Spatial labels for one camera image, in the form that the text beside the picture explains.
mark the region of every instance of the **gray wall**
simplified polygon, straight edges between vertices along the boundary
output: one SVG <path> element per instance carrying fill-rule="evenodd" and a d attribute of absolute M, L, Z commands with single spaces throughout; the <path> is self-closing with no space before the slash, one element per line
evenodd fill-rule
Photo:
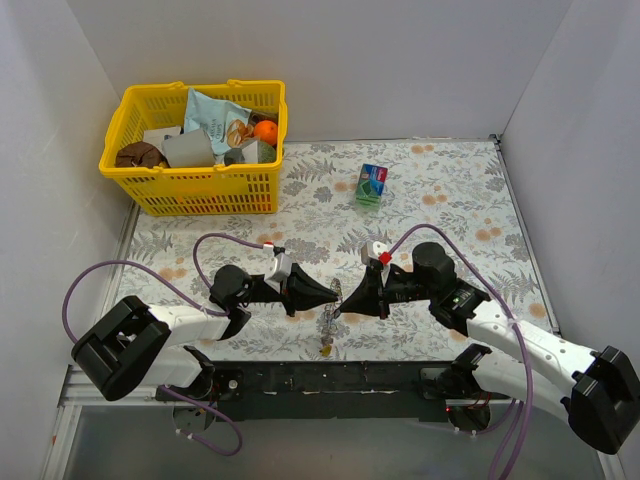
<path fill-rule="evenodd" d="M 575 0 L 504 136 L 563 334 L 640 372 L 640 4 Z M 640 478 L 640 433 L 621 450 Z"/>
<path fill-rule="evenodd" d="M 290 140 L 504 131 L 570 0 L 68 0 L 116 91 L 280 78 Z"/>
<path fill-rule="evenodd" d="M 1 0 L 0 59 L 0 476 L 32 479 L 71 361 L 62 297 L 113 255 L 128 202 L 97 168 L 118 99 L 64 0 Z M 104 279 L 73 300 L 78 336 Z"/>

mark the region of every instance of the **small colorful box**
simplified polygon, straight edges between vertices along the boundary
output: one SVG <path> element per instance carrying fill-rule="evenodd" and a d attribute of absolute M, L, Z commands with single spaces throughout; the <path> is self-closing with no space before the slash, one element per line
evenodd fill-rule
<path fill-rule="evenodd" d="M 356 201 L 363 205 L 379 205 L 384 182 L 387 179 L 387 169 L 376 165 L 362 165 L 358 186 L 356 187 Z"/>

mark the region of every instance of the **orange ball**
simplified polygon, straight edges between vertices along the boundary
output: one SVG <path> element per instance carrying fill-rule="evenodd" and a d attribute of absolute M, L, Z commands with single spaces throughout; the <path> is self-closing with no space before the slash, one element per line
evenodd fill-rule
<path fill-rule="evenodd" d="M 273 147 L 278 143 L 278 125 L 271 120 L 258 122 L 253 128 L 253 136 Z"/>

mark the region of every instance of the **yellow plastic crate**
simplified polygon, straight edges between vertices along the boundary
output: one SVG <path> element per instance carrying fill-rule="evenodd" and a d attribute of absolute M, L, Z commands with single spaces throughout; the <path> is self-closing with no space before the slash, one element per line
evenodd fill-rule
<path fill-rule="evenodd" d="M 212 98 L 262 112 L 278 112 L 274 163 L 207 168 L 117 168 L 116 154 L 142 140 L 145 130 L 184 125 L 189 85 L 182 82 L 129 87 L 111 119 L 100 172 L 112 178 L 150 215 L 273 213 L 278 210 L 278 173 L 287 134 L 285 85 L 277 80 L 229 80 L 191 85 Z"/>

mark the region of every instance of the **tabletop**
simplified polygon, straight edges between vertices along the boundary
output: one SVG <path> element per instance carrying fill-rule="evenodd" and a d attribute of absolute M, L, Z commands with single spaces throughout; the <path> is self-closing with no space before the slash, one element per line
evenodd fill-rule
<path fill-rule="evenodd" d="M 377 209 L 355 203 L 364 163 L 389 169 Z M 337 278 L 346 298 L 360 283 L 360 247 L 368 240 L 393 245 L 418 223 L 447 232 L 469 260 L 506 298 L 514 313 L 551 331 L 545 300 L 525 234 L 490 141 L 376 141 L 288 143 L 280 172 L 279 210 L 271 215 L 151 217 L 141 213 L 128 259 L 158 272 L 199 303 L 208 291 L 192 263 L 192 247 L 208 232 L 225 232 L 257 243 L 284 246 L 314 279 Z M 393 261 L 410 270 L 413 247 L 441 241 L 428 230 L 414 233 Z M 447 247 L 458 275 L 479 282 Z M 221 239 L 205 241 L 200 263 L 213 278 L 225 264 L 262 273 L 267 253 Z M 165 286 L 131 267 L 123 271 L 117 298 L 137 295 L 147 304 L 181 301 Z M 391 306 L 385 320 L 344 314 L 333 348 L 321 355 L 322 307 L 288 317 L 281 305 L 250 305 L 251 321 L 235 337 L 199 342 L 212 360 L 452 360 L 470 342 L 438 324 L 427 302 Z"/>

